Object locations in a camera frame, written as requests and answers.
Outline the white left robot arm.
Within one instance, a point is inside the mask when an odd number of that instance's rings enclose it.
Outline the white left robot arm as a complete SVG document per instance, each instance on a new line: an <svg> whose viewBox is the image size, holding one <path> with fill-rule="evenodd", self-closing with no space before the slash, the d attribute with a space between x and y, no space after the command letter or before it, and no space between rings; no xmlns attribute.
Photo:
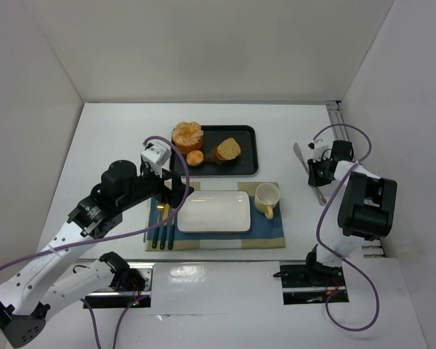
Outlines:
<svg viewBox="0 0 436 349"><path fill-rule="evenodd" d="M127 160L113 162L47 246L0 285L0 331L9 344L29 344L51 317L96 290L139 292L144 278L115 252L72 276L60 276L119 225L126 210L150 198L180 208L192 192L188 180L163 168L154 170L146 161L140 167Z"/></svg>

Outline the tan sliced bread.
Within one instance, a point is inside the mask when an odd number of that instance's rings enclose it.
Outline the tan sliced bread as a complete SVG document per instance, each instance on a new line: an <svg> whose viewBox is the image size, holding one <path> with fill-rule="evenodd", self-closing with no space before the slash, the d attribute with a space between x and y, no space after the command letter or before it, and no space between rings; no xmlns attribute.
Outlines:
<svg viewBox="0 0 436 349"><path fill-rule="evenodd" d="M224 140L217 147L218 147L218 151L223 156L227 156L227 152L230 152L230 151L240 151L241 152L241 147L239 146L237 141L232 137Z"/></svg>

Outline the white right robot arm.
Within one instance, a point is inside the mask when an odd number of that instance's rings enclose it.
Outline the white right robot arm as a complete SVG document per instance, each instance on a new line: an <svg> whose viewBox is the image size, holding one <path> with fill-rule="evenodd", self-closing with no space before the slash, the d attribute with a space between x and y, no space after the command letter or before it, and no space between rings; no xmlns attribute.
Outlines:
<svg viewBox="0 0 436 349"><path fill-rule="evenodd" d="M321 286L341 272L343 259L364 241L389 235L395 211L397 183L372 174L354 160L352 143L322 139L309 144L308 185L318 189L334 181L344 192L337 215L341 233L328 243L317 243L306 257L303 279Z"/></svg>

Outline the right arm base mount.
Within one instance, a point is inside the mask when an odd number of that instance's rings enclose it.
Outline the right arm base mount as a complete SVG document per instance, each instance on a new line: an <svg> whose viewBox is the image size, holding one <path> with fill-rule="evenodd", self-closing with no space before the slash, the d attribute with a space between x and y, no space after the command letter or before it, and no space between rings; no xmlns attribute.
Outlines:
<svg viewBox="0 0 436 349"><path fill-rule="evenodd" d="M343 270L322 265L316 251L308 253L304 264L282 264L273 275L280 279L284 305L349 302Z"/></svg>

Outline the dark brown bread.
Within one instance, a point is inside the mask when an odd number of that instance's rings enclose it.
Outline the dark brown bread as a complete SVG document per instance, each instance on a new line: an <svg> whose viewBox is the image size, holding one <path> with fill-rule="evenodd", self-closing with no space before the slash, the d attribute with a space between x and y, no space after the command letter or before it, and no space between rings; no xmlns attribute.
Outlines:
<svg viewBox="0 0 436 349"><path fill-rule="evenodd" d="M209 153L204 156L205 162L210 162L213 164L221 165L228 161L233 161L240 156L240 151L230 151L227 152L227 156L223 156L219 151L218 147L214 147Z"/></svg>

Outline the metal tongs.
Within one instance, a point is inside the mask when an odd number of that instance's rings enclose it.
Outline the metal tongs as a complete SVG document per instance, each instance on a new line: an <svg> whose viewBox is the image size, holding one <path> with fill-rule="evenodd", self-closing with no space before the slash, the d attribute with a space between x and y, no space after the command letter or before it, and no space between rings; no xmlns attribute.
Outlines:
<svg viewBox="0 0 436 349"><path fill-rule="evenodd" d="M302 151L301 151L301 148L299 147L298 143L294 143L293 151L294 151L295 156L299 159L299 161L300 161L302 167L304 168L307 176L310 176L310 171L309 171L308 165L306 164L306 161L304 160L304 156L302 155ZM325 199L324 195L321 193L320 189L318 187L311 187L311 188L317 197L318 203L321 206L325 206L327 203L327 200Z"/></svg>

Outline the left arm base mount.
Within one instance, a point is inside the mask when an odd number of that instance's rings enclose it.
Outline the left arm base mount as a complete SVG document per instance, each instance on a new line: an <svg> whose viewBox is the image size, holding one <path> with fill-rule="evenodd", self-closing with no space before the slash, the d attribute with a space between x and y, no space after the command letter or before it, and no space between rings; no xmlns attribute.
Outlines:
<svg viewBox="0 0 436 349"><path fill-rule="evenodd" d="M130 303L133 308L151 306L152 266L128 263L115 252L103 254L97 262L105 263L113 277L106 287L85 296L85 308L121 309Z"/></svg>

